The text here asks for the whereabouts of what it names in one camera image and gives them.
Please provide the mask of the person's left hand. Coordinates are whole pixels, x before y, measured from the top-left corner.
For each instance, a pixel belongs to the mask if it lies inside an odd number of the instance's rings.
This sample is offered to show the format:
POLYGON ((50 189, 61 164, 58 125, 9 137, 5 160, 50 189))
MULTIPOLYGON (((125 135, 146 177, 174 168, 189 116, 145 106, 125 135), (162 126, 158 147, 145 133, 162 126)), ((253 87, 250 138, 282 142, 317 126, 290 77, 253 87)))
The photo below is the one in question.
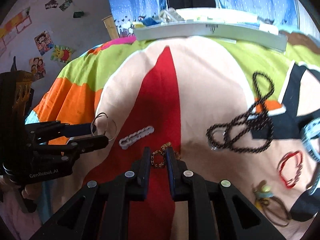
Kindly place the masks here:
POLYGON ((33 203, 39 204, 43 193, 43 183, 35 183, 26 185, 22 190, 23 199, 31 200, 33 203))

